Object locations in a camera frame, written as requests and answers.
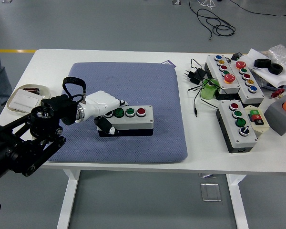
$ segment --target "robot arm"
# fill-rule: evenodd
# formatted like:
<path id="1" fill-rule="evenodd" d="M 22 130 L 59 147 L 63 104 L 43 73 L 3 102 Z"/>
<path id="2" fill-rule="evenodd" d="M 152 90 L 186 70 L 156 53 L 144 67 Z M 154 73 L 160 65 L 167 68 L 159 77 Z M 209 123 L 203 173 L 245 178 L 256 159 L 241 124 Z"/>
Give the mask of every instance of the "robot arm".
<path id="1" fill-rule="evenodd" d="M 66 82 L 81 85 L 83 94 L 71 96 L 65 87 Z M 72 125 L 93 116 L 97 126 L 106 133 L 116 132 L 102 115 L 127 103 L 104 91 L 86 96 L 85 82 L 81 79 L 67 77 L 66 82 L 64 80 L 63 88 L 68 95 L 42 100 L 41 105 L 33 108 L 31 113 L 0 126 L 0 177 L 8 170 L 28 177 L 57 152 L 66 141 L 61 135 L 60 120 Z M 74 101 L 77 96 L 82 99 Z M 13 133 L 13 129 L 20 125 L 23 126 Z M 24 141 L 21 137 L 28 130 L 35 139 Z"/>

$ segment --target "gray floor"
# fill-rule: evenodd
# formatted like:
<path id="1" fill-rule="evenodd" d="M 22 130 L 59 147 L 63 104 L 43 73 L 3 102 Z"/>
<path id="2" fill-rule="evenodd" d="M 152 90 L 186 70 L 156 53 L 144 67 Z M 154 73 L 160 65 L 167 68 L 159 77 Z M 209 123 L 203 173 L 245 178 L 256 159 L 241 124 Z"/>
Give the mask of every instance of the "gray floor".
<path id="1" fill-rule="evenodd" d="M 235 1 L 286 14 L 286 0 Z M 188 0 L 0 1 L 0 49 L 248 53 L 286 46 L 286 17 L 254 15 L 228 0 L 215 4 L 212 12 L 236 27 L 232 37 L 209 41 Z M 195 0 L 192 7 L 200 8 Z M 14 88 L 33 54 L 0 56 Z M 70 228 L 235 229 L 225 177 L 216 180 L 223 201 L 205 203 L 197 174 L 83 171 Z M 0 228 L 55 228 L 66 185 L 60 170 L 8 173 L 0 179 Z M 251 229 L 286 228 L 286 176 L 247 176 L 240 189 Z"/>

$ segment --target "electrical plug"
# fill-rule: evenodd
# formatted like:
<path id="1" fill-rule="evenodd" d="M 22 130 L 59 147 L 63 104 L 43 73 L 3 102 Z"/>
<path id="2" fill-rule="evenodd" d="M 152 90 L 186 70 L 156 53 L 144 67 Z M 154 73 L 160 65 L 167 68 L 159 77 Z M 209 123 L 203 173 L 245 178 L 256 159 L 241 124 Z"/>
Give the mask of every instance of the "electrical plug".
<path id="1" fill-rule="evenodd" d="M 196 72 L 187 70 L 186 72 L 188 72 L 188 74 L 185 73 L 185 75 L 187 75 L 187 77 L 190 78 L 190 81 L 196 85 L 198 85 L 202 81 L 206 74 L 206 72 L 202 68 L 197 68 Z"/>

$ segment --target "table leg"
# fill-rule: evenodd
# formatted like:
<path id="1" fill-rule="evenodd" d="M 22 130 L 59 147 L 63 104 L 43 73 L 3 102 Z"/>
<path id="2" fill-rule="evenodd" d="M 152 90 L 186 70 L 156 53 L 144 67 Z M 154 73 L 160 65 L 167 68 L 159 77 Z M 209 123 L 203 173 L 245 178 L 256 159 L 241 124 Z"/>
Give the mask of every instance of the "table leg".
<path id="1" fill-rule="evenodd" d="M 69 180 L 61 207 L 61 214 L 59 216 L 57 229 L 68 229 L 76 188 L 81 172 L 80 169 L 64 169 L 63 171 L 69 177 Z"/>
<path id="2" fill-rule="evenodd" d="M 238 186 L 238 183 L 242 181 L 246 175 L 227 174 L 226 176 L 230 190 L 230 196 L 233 205 L 237 229 L 249 229 L 242 196 L 240 194 Z"/>

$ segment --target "yellow floor line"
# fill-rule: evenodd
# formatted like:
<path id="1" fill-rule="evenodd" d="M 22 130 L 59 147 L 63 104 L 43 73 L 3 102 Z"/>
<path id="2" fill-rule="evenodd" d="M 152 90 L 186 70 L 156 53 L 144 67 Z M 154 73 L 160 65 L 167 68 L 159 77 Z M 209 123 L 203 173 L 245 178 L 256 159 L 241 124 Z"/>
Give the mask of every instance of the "yellow floor line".
<path id="1" fill-rule="evenodd" d="M 0 49 L 0 52 L 5 52 L 5 53 L 35 53 L 36 50 L 33 50 L 33 49 Z"/>

